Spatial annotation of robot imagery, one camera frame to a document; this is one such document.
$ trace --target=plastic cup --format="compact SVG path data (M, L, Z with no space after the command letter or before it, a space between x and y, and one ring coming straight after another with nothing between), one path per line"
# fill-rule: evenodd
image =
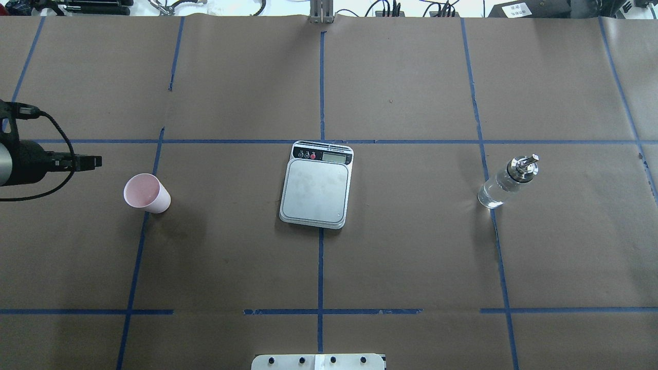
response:
M130 207L151 213L162 213L171 204L169 192L150 173L140 173L128 180L124 187L124 200Z

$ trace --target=clear liquid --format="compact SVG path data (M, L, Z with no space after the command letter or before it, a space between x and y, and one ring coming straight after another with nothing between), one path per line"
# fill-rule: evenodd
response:
M490 209L500 207L521 190L521 185L523 184L511 178L507 168L503 167L482 185L478 192L478 200L484 207Z

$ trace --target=transparent bottle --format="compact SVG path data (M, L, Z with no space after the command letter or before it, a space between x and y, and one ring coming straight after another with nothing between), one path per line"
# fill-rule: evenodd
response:
M539 155L514 157L507 166L489 178L478 192L478 200L484 207L494 209L518 193L539 172Z

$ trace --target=kitchen scale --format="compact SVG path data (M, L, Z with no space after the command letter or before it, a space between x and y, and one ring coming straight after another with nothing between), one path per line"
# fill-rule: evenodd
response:
M295 142L281 195L281 220L324 228L343 227L353 158L350 147Z

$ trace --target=white label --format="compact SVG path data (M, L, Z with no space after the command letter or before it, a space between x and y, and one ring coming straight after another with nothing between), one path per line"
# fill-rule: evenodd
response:
M507 5L506 7L502 7L502 9L507 18L518 18L532 14L526 3Z

